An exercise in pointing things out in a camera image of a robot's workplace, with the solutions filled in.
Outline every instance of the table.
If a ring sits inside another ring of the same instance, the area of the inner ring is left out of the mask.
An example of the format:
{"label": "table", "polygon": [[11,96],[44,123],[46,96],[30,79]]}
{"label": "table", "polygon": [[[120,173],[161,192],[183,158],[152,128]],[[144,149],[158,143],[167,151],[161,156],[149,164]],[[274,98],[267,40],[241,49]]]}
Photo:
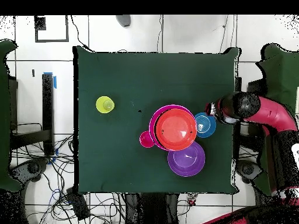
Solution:
{"label": "table", "polygon": [[[176,175],[167,152],[139,143],[153,113],[167,104],[194,115],[234,91],[239,49],[225,54],[89,52],[74,47],[78,60],[79,192],[227,193],[231,182],[232,126],[217,123],[209,138],[196,138],[206,164],[193,177]],[[109,96],[115,108],[96,109]]]}

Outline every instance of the blue cup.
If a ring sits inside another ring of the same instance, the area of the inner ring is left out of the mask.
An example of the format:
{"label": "blue cup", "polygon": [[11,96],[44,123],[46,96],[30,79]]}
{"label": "blue cup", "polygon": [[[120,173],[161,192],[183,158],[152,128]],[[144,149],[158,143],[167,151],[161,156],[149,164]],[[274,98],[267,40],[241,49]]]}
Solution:
{"label": "blue cup", "polygon": [[213,116],[208,116],[205,112],[195,115],[197,136],[207,138],[216,130],[216,120]]}

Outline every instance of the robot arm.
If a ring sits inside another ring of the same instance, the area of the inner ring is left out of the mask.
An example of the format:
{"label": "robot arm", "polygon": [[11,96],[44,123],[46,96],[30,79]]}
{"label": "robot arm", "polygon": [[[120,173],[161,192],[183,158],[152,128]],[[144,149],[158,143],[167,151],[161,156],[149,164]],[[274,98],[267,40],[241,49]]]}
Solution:
{"label": "robot arm", "polygon": [[235,92],[206,106],[206,113],[221,123],[262,124],[267,142],[271,205],[250,206],[205,224],[298,223],[299,136],[295,119],[281,104],[248,92]]}
{"label": "robot arm", "polygon": [[238,121],[263,125],[270,140],[267,152],[272,193],[299,188],[299,136],[295,119],[281,104],[249,92],[235,92],[206,106],[206,113],[225,124]]}

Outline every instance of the small pink cup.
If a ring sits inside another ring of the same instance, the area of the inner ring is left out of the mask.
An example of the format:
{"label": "small pink cup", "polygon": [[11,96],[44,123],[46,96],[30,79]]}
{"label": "small pink cup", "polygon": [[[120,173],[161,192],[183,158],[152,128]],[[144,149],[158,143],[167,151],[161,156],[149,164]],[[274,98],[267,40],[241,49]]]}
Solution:
{"label": "small pink cup", "polygon": [[151,148],[155,145],[150,136],[149,131],[144,131],[143,133],[141,133],[141,135],[139,137],[139,141],[140,141],[140,144],[145,148]]}

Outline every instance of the white tile floor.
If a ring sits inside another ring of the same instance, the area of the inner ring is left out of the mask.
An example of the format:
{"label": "white tile floor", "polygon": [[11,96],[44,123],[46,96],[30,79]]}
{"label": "white tile floor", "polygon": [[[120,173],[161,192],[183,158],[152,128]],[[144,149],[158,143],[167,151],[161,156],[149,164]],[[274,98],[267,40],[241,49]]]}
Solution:
{"label": "white tile floor", "polygon": [[[40,39],[64,39],[64,16],[46,16],[46,31],[39,31]],[[79,39],[94,51],[127,51],[153,52],[162,51],[160,15],[131,15],[131,26],[121,27],[115,16],[73,16],[78,26]],[[246,84],[262,77],[262,73],[254,64],[261,59],[260,50],[266,43],[279,43],[282,47],[296,51],[299,47],[298,25],[289,16],[282,15],[164,15],[164,45],[165,53],[219,53],[228,47],[242,49],[239,63],[239,76],[243,79],[242,90]],[[18,48],[7,56],[9,73],[19,81],[18,90],[18,122],[41,123],[41,75],[52,72],[57,77],[57,88],[54,89],[54,128],[55,141],[62,140],[73,133],[73,66],[72,46],[80,45],[77,30],[68,16],[69,42],[35,43],[33,16],[0,16],[0,39],[15,40]],[[38,125],[21,126],[19,132],[38,130]],[[29,146],[30,151],[37,151]],[[67,144],[60,153],[71,155]],[[22,154],[18,159],[12,159],[12,166],[25,161]],[[73,165],[66,168],[73,171]],[[51,188],[57,188],[57,175],[51,165],[45,172],[50,179]],[[74,182],[72,173],[64,173],[66,187]],[[201,194],[197,206],[187,214],[179,217],[180,224],[201,224],[232,210],[254,205],[255,200],[251,186],[245,185],[236,176],[239,193],[234,196],[225,194]],[[48,208],[52,192],[48,181],[43,176],[36,183],[30,183],[26,194],[27,214],[45,212]],[[111,194],[90,193],[87,202],[92,213],[99,216],[109,214]],[[184,203],[178,206],[179,214],[186,212]],[[119,213],[115,207],[111,214],[116,214],[112,221],[119,222]],[[30,224],[38,224],[42,213],[28,217]],[[72,224],[85,224],[84,221],[72,219]],[[91,224],[101,224],[102,219],[95,218]],[[67,220],[47,218],[44,224],[70,224]]]}

